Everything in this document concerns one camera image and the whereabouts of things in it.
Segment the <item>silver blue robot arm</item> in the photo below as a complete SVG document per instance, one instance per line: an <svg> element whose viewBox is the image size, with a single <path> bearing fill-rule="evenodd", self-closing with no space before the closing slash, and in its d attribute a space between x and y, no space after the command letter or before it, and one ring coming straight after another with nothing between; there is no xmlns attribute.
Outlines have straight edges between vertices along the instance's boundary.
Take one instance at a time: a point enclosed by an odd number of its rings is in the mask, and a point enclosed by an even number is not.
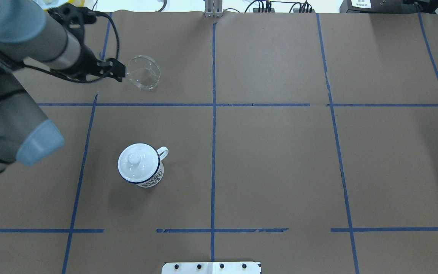
<svg viewBox="0 0 438 274"><path fill-rule="evenodd" d="M109 14L65 3L44 11L32 0L0 0L0 174L19 162L33 166L65 141L14 76L32 69L70 83L95 83L125 77L120 49L114 58L97 59L85 45L87 24L104 17L118 38Z"/></svg>

